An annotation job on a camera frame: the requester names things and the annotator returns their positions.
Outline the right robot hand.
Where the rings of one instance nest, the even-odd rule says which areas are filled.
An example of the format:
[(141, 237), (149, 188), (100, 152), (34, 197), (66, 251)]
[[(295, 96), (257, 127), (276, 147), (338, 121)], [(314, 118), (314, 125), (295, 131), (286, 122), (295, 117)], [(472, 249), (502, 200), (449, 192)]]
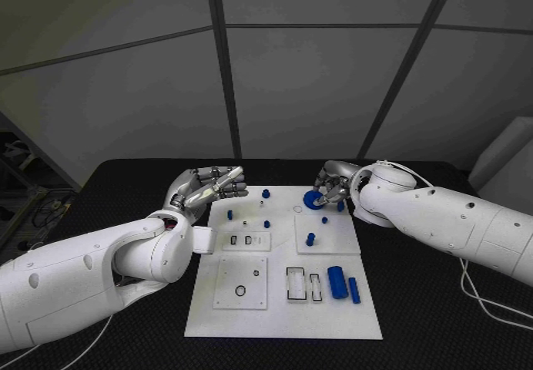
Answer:
[(312, 201), (315, 206), (340, 203), (347, 198), (351, 181), (360, 169), (361, 166), (338, 160), (328, 160), (322, 164), (312, 190), (319, 191), (324, 187), (327, 192)]

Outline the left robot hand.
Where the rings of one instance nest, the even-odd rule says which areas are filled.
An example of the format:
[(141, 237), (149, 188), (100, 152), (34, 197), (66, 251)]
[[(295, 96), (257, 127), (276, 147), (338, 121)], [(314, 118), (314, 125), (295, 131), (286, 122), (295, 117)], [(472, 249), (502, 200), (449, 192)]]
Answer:
[(171, 182), (162, 209), (174, 211), (194, 224), (211, 202), (247, 195), (240, 166), (208, 166), (184, 170)]

